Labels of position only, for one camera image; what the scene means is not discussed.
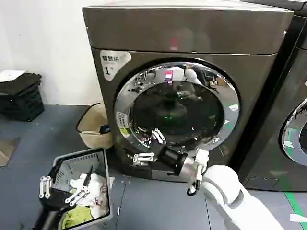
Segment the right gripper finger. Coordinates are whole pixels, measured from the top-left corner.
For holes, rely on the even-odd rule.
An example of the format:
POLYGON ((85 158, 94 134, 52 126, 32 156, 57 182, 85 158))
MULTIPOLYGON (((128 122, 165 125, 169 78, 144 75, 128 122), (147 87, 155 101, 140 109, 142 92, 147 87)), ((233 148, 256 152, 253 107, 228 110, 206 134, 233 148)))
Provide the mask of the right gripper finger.
POLYGON ((157 161, 158 157, 153 153, 127 153, 128 158, 132 160, 133 166, 149 166, 150 163, 157 161))
POLYGON ((166 144, 165 136, 157 128, 155 128, 151 131, 147 131, 146 135, 147 135, 147 137, 145 138, 144 144, 148 147, 151 146, 154 141, 158 142, 161 145, 166 144))

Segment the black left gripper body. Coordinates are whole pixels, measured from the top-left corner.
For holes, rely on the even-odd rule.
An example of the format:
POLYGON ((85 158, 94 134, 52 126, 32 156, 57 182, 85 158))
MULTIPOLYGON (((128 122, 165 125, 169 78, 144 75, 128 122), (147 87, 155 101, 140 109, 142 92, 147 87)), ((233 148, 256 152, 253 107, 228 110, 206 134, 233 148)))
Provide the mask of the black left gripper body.
POLYGON ((56 188, 50 188, 49 193, 45 194, 42 198, 43 208, 51 211, 68 211, 71 210, 69 203, 65 200, 69 198, 72 193, 67 191, 62 191, 56 188))

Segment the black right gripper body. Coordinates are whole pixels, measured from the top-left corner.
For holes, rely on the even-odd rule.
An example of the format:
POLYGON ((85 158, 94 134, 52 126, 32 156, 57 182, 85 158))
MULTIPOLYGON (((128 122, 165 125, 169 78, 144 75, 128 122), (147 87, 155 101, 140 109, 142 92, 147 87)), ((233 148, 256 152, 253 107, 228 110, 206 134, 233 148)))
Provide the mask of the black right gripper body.
POLYGON ((156 148, 156 156, 158 160, 173 170, 173 175, 179 176, 188 154, 178 153, 167 146, 162 145, 156 148))

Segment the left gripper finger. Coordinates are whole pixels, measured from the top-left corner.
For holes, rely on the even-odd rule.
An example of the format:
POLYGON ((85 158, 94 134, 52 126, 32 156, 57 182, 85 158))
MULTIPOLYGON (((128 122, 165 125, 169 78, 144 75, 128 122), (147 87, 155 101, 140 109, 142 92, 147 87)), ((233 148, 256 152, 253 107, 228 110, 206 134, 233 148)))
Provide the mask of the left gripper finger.
POLYGON ((58 170, 58 166, 53 166, 47 176, 40 177, 39 198, 50 198, 51 187, 55 184, 58 170))
POLYGON ((91 166, 89 172, 87 173, 87 176, 84 179, 82 187, 80 189, 77 189, 76 192, 73 195, 66 198, 65 204, 69 204, 70 207, 73 207, 73 206, 77 205, 77 202, 84 199, 90 193, 88 185, 89 185, 90 180, 91 180, 92 172, 93 172, 93 166, 91 166))

